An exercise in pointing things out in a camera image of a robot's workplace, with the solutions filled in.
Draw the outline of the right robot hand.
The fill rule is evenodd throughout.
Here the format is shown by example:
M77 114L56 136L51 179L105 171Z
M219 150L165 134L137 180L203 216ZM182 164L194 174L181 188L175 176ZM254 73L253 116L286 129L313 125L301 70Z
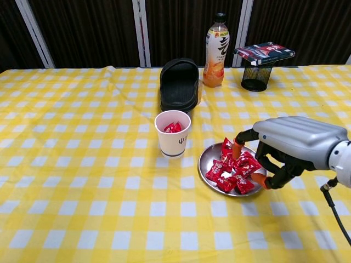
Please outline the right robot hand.
M265 189L279 189L305 170L332 170L336 180L350 187L350 140L346 128L298 116L270 118L256 122L237 134L233 159L244 144L258 141L255 158L271 177L252 179Z

